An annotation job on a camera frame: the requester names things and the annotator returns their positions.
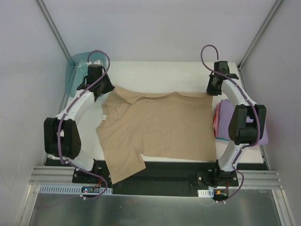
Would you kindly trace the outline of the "beige t shirt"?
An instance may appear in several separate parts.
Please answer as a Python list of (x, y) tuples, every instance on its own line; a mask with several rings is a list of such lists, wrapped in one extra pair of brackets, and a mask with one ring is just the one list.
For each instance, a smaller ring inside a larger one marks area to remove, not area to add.
[(143, 157), (215, 161), (213, 98), (206, 93), (139, 93), (116, 87), (97, 128), (111, 181), (144, 170)]

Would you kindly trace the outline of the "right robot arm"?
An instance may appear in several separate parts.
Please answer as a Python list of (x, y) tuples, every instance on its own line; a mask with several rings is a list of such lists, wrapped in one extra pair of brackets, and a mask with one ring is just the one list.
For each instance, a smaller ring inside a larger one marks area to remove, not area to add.
[(236, 74), (230, 73), (228, 62), (217, 61), (206, 89), (211, 96), (225, 94), (234, 107), (228, 127), (230, 141), (210, 174), (217, 186), (236, 176), (236, 166), (244, 150), (257, 145), (264, 133), (266, 107), (256, 104), (237, 84), (238, 80)]

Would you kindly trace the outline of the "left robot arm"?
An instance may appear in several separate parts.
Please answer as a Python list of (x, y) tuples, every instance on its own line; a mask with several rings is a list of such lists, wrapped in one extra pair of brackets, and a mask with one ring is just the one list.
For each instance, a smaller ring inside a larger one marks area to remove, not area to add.
[(91, 64), (71, 103), (56, 117), (44, 121), (45, 152), (59, 158), (62, 164), (84, 170), (83, 178), (89, 183), (95, 183), (100, 173), (94, 168), (94, 159), (81, 147), (78, 123), (98, 97), (113, 90), (107, 70)]

